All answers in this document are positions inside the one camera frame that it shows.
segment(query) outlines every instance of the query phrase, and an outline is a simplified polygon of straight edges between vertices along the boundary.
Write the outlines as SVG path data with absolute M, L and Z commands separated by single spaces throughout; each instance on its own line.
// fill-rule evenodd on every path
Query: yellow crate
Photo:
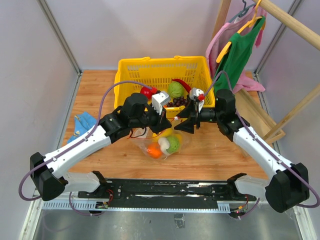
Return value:
M 160 91 L 167 91 L 172 79 L 181 79 L 191 88 L 199 88 L 204 92 L 212 83 L 207 61 L 203 56 L 175 56 L 174 58 L 132 58 L 122 59 L 114 83 L 121 81 L 137 81 Z M 132 93 L 139 93 L 142 87 L 137 84 L 121 84 L 114 88 L 114 108 L 124 104 Z M 214 107 L 213 88 L 205 97 L 204 107 Z M 185 106 L 167 107 L 167 118 L 174 118 Z

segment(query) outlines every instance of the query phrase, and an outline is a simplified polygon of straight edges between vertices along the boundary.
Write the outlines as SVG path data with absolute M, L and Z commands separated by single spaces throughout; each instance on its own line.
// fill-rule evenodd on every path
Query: green shirt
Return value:
M 266 18 L 263 16 L 255 22 L 252 30 L 244 36 L 235 33 L 231 38 L 231 47 L 229 52 L 222 58 L 215 75 L 221 70 L 226 71 L 229 76 L 232 89 L 236 86 L 238 79 L 244 70 L 250 55 L 257 35 L 262 28 Z M 219 89 L 229 89 L 226 76 L 221 74 L 219 79 L 214 84 L 214 93 Z

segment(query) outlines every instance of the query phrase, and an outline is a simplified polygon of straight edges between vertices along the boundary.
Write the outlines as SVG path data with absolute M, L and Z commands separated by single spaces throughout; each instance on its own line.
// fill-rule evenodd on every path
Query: clear plastic bag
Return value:
M 148 127 L 137 128 L 130 139 L 146 156 L 157 160 L 166 159 L 172 154 L 181 152 L 190 139 L 187 133 L 174 130 L 174 126 L 180 123 L 180 120 L 174 120 L 171 123 L 171 128 L 163 130 L 158 135 Z

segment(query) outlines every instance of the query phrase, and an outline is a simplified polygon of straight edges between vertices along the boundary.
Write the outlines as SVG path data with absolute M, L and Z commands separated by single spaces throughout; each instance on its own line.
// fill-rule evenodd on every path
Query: blue towel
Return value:
M 72 137 L 70 137 L 67 143 L 71 143 L 73 140 L 85 134 L 86 131 L 91 129 L 96 124 L 96 122 L 97 120 L 86 111 L 82 114 L 75 115 L 74 116 L 74 123 L 75 123 L 74 134 Z

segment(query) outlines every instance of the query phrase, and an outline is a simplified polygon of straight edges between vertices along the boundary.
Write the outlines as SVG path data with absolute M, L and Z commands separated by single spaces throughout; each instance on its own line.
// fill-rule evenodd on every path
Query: wooden rod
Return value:
M 230 7 L 231 0 L 221 0 L 220 1 L 220 6 L 218 10 L 218 15 L 215 20 L 215 25 L 212 33 L 211 39 L 214 38 L 214 36 L 219 32 L 219 30 L 223 27 L 223 25 L 226 22 L 228 10 Z
M 320 36 L 314 31 L 307 28 L 305 25 L 283 11 L 270 0 L 262 0 L 259 6 L 320 51 Z
M 301 110 L 303 110 L 309 103 L 311 103 L 320 94 L 320 83 L 304 97 L 277 125 L 275 125 L 264 137 L 266 141 L 270 139 L 275 133 L 282 129 L 291 119 L 294 118 Z

